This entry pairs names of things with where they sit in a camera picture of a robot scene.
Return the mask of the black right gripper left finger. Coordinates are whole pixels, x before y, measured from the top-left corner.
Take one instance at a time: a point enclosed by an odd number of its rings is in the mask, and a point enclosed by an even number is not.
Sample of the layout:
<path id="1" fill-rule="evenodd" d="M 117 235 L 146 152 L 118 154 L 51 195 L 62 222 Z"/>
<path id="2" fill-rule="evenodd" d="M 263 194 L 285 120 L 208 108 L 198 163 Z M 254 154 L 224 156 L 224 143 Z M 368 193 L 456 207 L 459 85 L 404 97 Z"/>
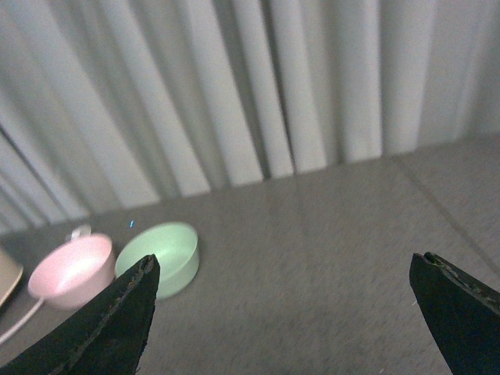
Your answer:
<path id="1" fill-rule="evenodd" d="M 2 374 L 135 374 L 148 342 L 160 265 L 137 261 L 40 341 L 1 367 Z"/>

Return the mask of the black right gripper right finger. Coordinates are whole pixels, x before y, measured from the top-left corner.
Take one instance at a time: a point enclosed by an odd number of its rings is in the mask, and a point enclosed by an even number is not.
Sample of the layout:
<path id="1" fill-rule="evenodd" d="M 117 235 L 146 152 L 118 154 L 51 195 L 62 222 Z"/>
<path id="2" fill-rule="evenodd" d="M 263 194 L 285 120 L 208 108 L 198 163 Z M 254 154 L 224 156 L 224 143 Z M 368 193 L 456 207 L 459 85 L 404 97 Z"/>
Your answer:
<path id="1" fill-rule="evenodd" d="M 409 283 L 454 374 L 499 373 L 499 293 L 432 252 L 415 253 Z"/>

